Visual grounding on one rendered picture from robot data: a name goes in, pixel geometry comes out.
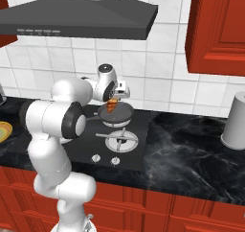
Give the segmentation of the black hob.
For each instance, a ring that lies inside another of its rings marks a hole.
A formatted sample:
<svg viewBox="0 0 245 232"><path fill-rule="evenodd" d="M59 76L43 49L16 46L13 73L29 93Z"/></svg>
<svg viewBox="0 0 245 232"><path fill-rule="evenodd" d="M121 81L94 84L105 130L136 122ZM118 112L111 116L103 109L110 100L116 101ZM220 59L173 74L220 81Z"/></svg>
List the black hob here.
<svg viewBox="0 0 245 232"><path fill-rule="evenodd" d="M84 132L72 141L63 141L62 146L73 162L114 167L131 171L142 169L150 112L134 109L132 118L123 123L105 123L101 119L88 120ZM100 162L92 156L98 154ZM119 157L119 165L111 159Z"/></svg>

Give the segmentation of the grey appliance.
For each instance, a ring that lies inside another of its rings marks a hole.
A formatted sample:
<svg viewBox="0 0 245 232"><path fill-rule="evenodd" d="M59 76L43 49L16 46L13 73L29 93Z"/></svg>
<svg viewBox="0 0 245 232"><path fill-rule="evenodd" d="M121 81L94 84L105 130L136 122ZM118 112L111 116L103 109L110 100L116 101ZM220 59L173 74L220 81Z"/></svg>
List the grey appliance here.
<svg viewBox="0 0 245 232"><path fill-rule="evenodd" d="M0 105L4 104L7 101L7 97L4 93L3 87L0 83Z"/></svg>

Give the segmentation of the dark grey extractor hood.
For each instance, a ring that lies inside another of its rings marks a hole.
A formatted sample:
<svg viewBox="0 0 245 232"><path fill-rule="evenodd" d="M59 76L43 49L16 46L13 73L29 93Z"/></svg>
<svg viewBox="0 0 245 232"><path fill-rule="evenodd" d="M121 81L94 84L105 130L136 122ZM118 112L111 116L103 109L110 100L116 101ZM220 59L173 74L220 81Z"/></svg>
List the dark grey extractor hood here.
<svg viewBox="0 0 245 232"><path fill-rule="evenodd" d="M16 35L145 40L157 13L139 0L35 0L7 18Z"/></svg>

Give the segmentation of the dark frying pan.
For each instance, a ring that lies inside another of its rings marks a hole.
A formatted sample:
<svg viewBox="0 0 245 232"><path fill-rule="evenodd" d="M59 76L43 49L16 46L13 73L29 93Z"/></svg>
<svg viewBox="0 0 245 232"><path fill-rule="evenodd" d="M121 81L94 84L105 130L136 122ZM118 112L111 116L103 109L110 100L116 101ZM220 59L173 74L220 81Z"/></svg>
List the dark frying pan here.
<svg viewBox="0 0 245 232"><path fill-rule="evenodd" d="M84 108L88 120L101 119L105 123L117 124L123 123L132 118L134 108L124 102L118 102L116 108L108 113L106 104L101 106L87 105Z"/></svg>

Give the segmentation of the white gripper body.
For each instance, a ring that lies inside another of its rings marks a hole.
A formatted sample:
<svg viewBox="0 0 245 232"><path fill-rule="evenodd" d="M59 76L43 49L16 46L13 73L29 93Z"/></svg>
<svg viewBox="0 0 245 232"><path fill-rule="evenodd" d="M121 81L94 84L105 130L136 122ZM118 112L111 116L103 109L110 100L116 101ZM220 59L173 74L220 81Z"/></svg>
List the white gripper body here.
<svg viewBox="0 0 245 232"><path fill-rule="evenodd" d="M125 81L118 82L118 87L115 89L114 97L118 99L130 97L130 89Z"/></svg>

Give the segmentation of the red drawer front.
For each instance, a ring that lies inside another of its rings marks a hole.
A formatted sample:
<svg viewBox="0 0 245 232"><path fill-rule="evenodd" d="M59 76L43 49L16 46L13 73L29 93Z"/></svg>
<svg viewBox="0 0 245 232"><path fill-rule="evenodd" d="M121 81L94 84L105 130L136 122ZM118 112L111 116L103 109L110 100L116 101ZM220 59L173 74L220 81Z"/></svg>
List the red drawer front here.
<svg viewBox="0 0 245 232"><path fill-rule="evenodd" d="M98 232L167 232L173 195L97 183L95 197L85 204Z"/></svg>
<svg viewBox="0 0 245 232"><path fill-rule="evenodd" d="M58 222L56 201L37 194L36 172L0 166L0 196L16 232L50 232Z"/></svg>
<svg viewBox="0 0 245 232"><path fill-rule="evenodd" d="M245 232L245 206L176 196L167 232Z"/></svg>

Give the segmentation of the yellow plate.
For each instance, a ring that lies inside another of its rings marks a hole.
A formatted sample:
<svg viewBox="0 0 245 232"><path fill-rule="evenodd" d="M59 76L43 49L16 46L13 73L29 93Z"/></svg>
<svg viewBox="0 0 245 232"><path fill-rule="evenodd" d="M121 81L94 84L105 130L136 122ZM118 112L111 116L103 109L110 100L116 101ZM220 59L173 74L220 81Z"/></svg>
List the yellow plate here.
<svg viewBox="0 0 245 232"><path fill-rule="evenodd" d="M12 125L8 122L0 121L0 143L3 143L11 136Z"/></svg>

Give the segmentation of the orange brown croissant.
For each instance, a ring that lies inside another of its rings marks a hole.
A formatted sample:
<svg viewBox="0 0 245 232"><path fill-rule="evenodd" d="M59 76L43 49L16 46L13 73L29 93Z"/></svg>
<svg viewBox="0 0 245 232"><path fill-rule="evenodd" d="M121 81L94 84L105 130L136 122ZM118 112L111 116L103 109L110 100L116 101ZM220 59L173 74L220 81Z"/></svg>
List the orange brown croissant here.
<svg viewBox="0 0 245 232"><path fill-rule="evenodd" d="M107 112L111 113L117 107L117 103L118 103L117 98L110 99L106 104Z"/></svg>

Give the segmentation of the red wall cupboard door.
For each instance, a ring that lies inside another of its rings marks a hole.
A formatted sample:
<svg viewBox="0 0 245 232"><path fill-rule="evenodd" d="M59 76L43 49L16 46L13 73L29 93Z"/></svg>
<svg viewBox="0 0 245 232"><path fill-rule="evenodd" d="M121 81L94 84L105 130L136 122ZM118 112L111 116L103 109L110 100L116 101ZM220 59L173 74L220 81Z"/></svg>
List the red wall cupboard door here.
<svg viewBox="0 0 245 232"><path fill-rule="evenodd" d="M191 0L188 71L245 77L245 0Z"/></svg>

